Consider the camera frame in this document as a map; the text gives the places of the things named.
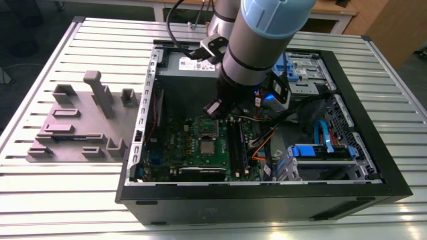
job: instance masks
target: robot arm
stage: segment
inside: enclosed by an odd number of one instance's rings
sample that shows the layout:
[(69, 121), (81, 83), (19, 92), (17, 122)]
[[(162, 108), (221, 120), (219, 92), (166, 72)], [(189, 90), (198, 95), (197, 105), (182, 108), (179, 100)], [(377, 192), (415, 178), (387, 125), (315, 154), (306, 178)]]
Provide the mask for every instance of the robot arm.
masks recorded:
[(218, 1), (209, 29), (210, 34), (229, 39), (217, 81), (217, 100), (205, 108), (213, 119), (226, 118), (235, 106), (254, 97), (295, 33), (307, 22), (317, 0), (242, 0), (233, 22), (237, 2)]

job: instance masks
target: black ram slot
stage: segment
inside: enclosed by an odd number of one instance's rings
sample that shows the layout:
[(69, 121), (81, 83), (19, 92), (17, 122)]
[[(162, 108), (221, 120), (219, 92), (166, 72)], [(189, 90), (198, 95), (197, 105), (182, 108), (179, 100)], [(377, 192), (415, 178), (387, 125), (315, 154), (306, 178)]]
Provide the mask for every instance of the black ram slot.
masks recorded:
[(249, 169), (247, 145), (241, 122), (227, 123), (231, 174), (242, 177)]
[(247, 143), (246, 143), (246, 134), (243, 131), (243, 124), (242, 122), (238, 123), (238, 130), (239, 130), (239, 142), (238, 142), (238, 146), (239, 146), (239, 169), (242, 171), (243, 174), (247, 173), (247, 170), (250, 169), (249, 166), (249, 155), (247, 155)]
[(229, 154), (230, 154), (230, 169), (231, 174), (235, 176), (238, 172), (238, 148), (235, 141), (235, 123), (227, 123), (227, 140), (229, 140)]

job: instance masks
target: metal workbench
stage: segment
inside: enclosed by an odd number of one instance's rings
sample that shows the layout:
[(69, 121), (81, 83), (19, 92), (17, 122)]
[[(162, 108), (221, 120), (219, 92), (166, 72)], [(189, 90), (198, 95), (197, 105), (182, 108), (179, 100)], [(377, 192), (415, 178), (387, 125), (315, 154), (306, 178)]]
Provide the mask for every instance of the metal workbench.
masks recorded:
[[(179, 40), (201, 40), (173, 24)], [(163, 23), (87, 18), (74, 22), (0, 137), (0, 237), (50, 239), (426, 239), (427, 115), (375, 45), (359, 36), (301, 32), (290, 48), (335, 52), (414, 196), (338, 220), (143, 226), (115, 203), (121, 163), (30, 163), (27, 150), (54, 104), (58, 84), (90, 91), (87, 70), (113, 92), (143, 92)]]

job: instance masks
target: black cable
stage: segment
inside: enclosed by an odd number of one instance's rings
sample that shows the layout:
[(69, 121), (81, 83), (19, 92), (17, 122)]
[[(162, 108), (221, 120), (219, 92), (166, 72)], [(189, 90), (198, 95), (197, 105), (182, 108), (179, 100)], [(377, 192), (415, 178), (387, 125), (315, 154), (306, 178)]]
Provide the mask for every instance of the black cable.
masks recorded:
[(299, 103), (295, 104), (291, 108), (285, 110), (283, 113), (281, 113), (281, 115), (271, 121), (273, 128), (270, 129), (270, 131), (266, 134), (263, 134), (262, 137), (255, 139), (255, 141), (253, 142), (253, 145), (257, 144), (262, 139), (265, 139), (273, 133), (275, 128), (279, 126), (281, 122), (283, 122), (289, 118), (289, 116), (295, 114), (302, 107), (305, 107), (309, 103), (311, 103), (317, 100), (327, 99), (329, 97), (331, 97), (331, 95), (333, 95), (333, 93), (329, 92), (329, 93), (323, 93), (318, 96), (307, 97), (302, 101), (299, 101)]
[(210, 14), (211, 2), (213, 2), (213, 0), (209, 0), (209, 2), (207, 2), (207, 10), (206, 10), (206, 14), (205, 14), (205, 24), (207, 24), (207, 22), (209, 22), (209, 14)]
[(171, 31), (171, 15), (173, 15), (173, 12), (177, 10), (177, 8), (181, 6), (181, 4), (185, 2), (185, 0), (179, 0), (177, 2), (177, 4), (174, 5), (174, 7), (171, 8), (171, 10), (169, 11), (169, 14), (167, 14), (167, 17), (166, 17), (166, 30), (167, 30), (167, 33), (169, 33), (169, 36), (171, 37), (173, 39), (173, 42), (174, 44), (177, 45), (178, 49), (182, 51), (182, 53), (190, 58), (194, 60), (194, 57), (191, 55), (191, 52), (183, 48), (182, 44), (179, 43), (179, 41), (177, 40), (174, 34), (173, 34), (173, 31)]
[(201, 7), (201, 10), (199, 10), (198, 18), (197, 18), (197, 20), (195, 20), (195, 24), (194, 24), (193, 29), (197, 29), (197, 27), (198, 27), (199, 20), (201, 20), (201, 15), (202, 15), (205, 6), (206, 6), (206, 1), (202, 2), (202, 7)]

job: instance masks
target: floor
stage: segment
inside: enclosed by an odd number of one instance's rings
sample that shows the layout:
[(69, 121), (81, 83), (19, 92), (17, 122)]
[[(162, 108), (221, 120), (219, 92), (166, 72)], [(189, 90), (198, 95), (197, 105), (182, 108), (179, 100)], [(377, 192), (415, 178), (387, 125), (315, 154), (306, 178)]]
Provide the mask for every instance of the floor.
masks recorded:
[[(31, 29), (39, 43), (39, 52), (27, 58), (17, 58), (7, 53), (0, 46), (0, 66), (7, 67), (17, 64), (43, 65), (63, 37), (75, 16), (87, 16), (109, 19), (127, 19), (141, 21), (154, 21), (155, 14), (150, 7), (133, 7), (122, 5), (101, 5), (90, 3), (66, 3), (66, 10), (58, 12), (55, 4), (50, 0), (38, 1), (39, 8), (45, 17), (45, 25)], [(9, 8), (5, 2), (0, 2), (0, 14)], [(179, 12), (174, 16), (174, 22), (186, 23), (197, 19), (195, 10)], [(38, 78), (42, 66), (21, 65), (7, 69), (7, 74), (13, 77), (14, 84), (0, 85), (0, 133), (7, 126), (10, 119), (26, 97), (26, 94)], [(401, 77), (413, 90), (421, 103), (427, 107), (427, 60), (422, 60), (413, 55), (405, 66), (398, 70)]]

